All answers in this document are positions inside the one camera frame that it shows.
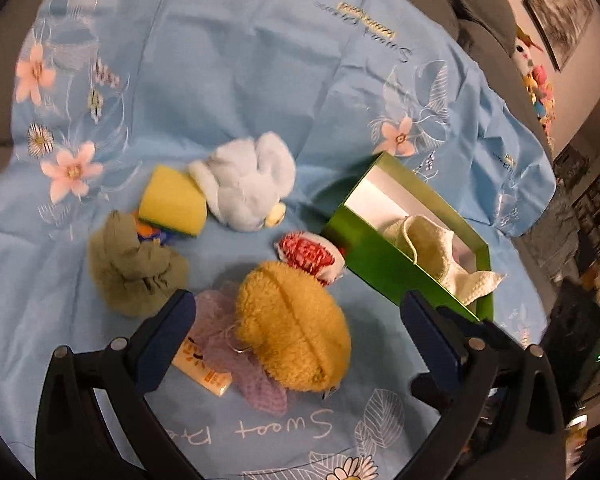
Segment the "olive green cloth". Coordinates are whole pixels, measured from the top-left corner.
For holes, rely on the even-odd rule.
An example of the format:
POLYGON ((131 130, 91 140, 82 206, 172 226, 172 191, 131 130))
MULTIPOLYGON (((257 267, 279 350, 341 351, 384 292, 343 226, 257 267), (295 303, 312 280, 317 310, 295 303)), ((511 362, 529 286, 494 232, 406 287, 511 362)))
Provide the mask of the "olive green cloth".
POLYGON ((127 212, 110 211, 88 241, 87 258, 102 299, 128 318, 151 318, 187 286, 187 259, 169 246, 140 240, 127 212))

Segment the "purple mesh bath pouf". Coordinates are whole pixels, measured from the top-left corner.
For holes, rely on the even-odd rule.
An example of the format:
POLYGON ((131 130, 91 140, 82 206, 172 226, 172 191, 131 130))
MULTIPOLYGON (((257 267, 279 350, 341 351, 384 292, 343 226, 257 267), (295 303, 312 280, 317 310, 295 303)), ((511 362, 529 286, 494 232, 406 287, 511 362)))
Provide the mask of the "purple mesh bath pouf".
POLYGON ((248 344, 237 338, 237 286, 208 289, 196 297, 196 318, 189 337, 204 364, 228 373, 248 404, 256 410, 282 416, 288 410, 287 390, 262 367, 248 344))

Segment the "white knitted cloth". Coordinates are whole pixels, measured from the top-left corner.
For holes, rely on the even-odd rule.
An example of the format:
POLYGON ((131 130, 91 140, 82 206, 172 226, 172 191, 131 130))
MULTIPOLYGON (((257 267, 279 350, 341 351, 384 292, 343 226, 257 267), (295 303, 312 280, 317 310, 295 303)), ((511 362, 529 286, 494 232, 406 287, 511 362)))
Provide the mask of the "white knitted cloth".
POLYGON ((382 236, 465 307, 494 292, 506 278, 505 274, 493 271, 465 270, 453 256, 454 233, 424 216, 393 221, 382 231, 382 236))

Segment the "green cardboard box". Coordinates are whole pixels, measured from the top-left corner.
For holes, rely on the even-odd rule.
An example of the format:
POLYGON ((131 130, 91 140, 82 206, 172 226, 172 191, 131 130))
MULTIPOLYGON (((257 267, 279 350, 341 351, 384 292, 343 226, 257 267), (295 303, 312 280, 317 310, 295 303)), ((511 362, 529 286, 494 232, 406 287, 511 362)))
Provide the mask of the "green cardboard box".
POLYGON ((488 244, 436 191, 388 153, 370 168, 322 229, 343 251, 346 267, 394 304, 418 290, 435 307, 445 306, 471 321, 494 319, 491 294, 465 307, 425 270, 389 242, 382 230, 416 214, 454 233, 460 263, 469 271, 489 271, 488 244))

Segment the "yellow fluffy mitt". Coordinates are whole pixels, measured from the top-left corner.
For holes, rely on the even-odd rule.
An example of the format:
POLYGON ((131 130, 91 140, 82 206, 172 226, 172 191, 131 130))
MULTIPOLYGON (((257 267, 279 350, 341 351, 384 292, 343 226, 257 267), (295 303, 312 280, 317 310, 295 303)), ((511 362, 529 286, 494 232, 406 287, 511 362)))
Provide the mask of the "yellow fluffy mitt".
POLYGON ((349 326, 314 276, 282 262, 262 262, 240 284, 235 314, 237 340, 284 388, 326 392, 346 377, 349 326))

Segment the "red white knitted pouch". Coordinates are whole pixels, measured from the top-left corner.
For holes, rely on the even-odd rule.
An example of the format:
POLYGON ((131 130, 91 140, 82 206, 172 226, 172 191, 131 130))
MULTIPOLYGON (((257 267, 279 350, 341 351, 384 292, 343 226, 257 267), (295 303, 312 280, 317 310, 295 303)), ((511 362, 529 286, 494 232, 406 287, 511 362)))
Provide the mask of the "red white knitted pouch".
POLYGON ((346 266, 340 250, 312 232, 288 232, 274 247, 280 261, 312 275, 323 286, 338 281, 346 266))

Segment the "light blue plush toy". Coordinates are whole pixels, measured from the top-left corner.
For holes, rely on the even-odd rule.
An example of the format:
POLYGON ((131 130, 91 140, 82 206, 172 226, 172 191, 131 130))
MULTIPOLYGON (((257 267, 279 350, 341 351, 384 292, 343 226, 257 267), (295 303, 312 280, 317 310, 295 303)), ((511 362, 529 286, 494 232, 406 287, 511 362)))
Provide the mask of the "light blue plush toy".
POLYGON ((297 167, 287 144, 270 131, 227 142, 191 162, 188 172, 216 220, 237 232, 256 232, 285 219, 284 199, 294 189, 297 167))

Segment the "orange tree printed card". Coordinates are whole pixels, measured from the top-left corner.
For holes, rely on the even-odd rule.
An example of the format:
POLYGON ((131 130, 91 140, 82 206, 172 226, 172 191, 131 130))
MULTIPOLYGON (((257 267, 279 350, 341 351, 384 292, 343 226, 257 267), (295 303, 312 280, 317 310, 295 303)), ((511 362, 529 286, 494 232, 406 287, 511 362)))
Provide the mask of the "orange tree printed card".
POLYGON ((189 336, 181 343, 172 364, 218 398, 224 396, 233 383, 230 373, 217 372, 204 362, 201 350, 189 336))

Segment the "orange blue small packet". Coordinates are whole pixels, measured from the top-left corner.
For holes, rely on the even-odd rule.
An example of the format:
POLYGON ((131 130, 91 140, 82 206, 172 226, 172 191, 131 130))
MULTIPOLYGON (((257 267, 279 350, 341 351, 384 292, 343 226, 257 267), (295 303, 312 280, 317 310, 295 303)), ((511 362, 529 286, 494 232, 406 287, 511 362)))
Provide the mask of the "orange blue small packet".
POLYGON ((165 245, 170 242, 173 234, 161 226, 154 226, 148 222, 145 222, 138 215, 138 210, 132 212, 132 216, 135 222, 136 235, 141 242, 150 242, 165 245))

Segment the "yellow green sponge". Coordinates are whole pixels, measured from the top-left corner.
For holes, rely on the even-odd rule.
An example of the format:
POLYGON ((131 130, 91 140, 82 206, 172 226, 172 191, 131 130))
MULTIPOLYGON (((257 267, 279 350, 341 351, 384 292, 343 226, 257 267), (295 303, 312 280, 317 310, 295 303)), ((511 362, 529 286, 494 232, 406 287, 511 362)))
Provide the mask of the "yellow green sponge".
POLYGON ((155 166, 137 215, 160 229, 198 236, 207 221, 207 201, 193 178, 169 166, 155 166))

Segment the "colourful plush toy pile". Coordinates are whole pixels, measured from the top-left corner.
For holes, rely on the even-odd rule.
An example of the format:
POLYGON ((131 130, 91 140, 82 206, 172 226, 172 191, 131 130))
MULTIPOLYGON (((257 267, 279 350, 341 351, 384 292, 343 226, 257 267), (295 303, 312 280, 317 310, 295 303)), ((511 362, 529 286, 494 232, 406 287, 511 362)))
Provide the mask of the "colourful plush toy pile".
POLYGON ((555 121, 555 92, 554 86, 548 79, 546 69, 542 64, 536 64, 532 58, 532 50, 542 52, 531 37, 519 26, 516 27, 514 52, 510 56, 521 74, 522 81, 535 110, 536 118, 548 140, 552 140, 550 132, 555 121))

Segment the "light blue floral cloth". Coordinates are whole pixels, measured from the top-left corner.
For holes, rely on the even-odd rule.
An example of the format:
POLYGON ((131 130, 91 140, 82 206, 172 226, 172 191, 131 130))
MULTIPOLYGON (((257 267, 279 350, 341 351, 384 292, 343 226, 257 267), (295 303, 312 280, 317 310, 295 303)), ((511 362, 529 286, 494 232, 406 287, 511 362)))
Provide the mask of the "light blue floral cloth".
POLYGON ((8 99, 0 172, 0 435, 27 468, 53 351, 99 350, 136 322, 112 312, 87 242, 132 210, 159 165, 277 133, 297 164, 284 230, 318 231, 407 126, 396 157, 489 244, 494 318, 538 341, 541 299, 513 239, 555 178, 536 136, 479 65, 408 0, 43 0, 14 60, 55 71, 8 99))

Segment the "black framed wall picture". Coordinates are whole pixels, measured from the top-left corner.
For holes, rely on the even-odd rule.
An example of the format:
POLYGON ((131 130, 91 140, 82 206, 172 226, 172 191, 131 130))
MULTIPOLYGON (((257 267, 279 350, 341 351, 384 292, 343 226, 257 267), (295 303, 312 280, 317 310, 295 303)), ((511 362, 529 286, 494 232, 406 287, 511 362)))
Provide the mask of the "black framed wall picture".
POLYGON ((588 29, 593 0, 524 0, 554 70, 561 72, 588 29))

